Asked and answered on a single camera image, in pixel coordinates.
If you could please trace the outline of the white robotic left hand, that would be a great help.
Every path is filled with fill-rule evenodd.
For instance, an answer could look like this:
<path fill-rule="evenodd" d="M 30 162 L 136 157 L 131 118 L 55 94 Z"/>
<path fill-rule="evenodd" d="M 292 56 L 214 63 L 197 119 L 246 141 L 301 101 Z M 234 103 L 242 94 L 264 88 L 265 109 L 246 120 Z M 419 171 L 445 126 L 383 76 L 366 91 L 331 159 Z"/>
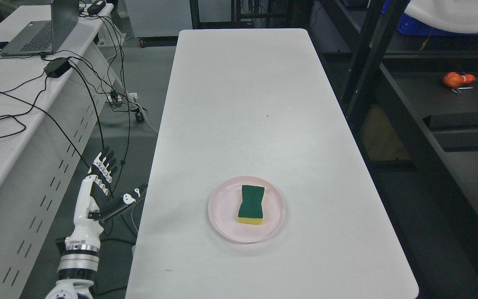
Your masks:
<path fill-rule="evenodd" d="M 65 250 L 100 249 L 100 235 L 104 231 L 102 223 L 122 213 L 145 195 L 146 183 L 118 197 L 110 206 L 100 207 L 100 200 L 108 200 L 112 193 L 112 175 L 116 172 L 114 151 L 105 147 L 94 159 L 85 178 L 83 178 L 76 201 L 73 223 L 74 230 L 65 238 Z"/>

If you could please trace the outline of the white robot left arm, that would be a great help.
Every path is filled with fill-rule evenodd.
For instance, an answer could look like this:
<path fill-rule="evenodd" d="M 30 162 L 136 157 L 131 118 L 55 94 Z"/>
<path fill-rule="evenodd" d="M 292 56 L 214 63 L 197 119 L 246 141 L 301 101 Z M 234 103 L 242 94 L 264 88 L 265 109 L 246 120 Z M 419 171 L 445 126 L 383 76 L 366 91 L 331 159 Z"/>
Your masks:
<path fill-rule="evenodd" d="M 46 299 L 93 299 L 91 288 L 98 272 L 99 248 L 65 245 L 57 270 L 58 280 Z"/>

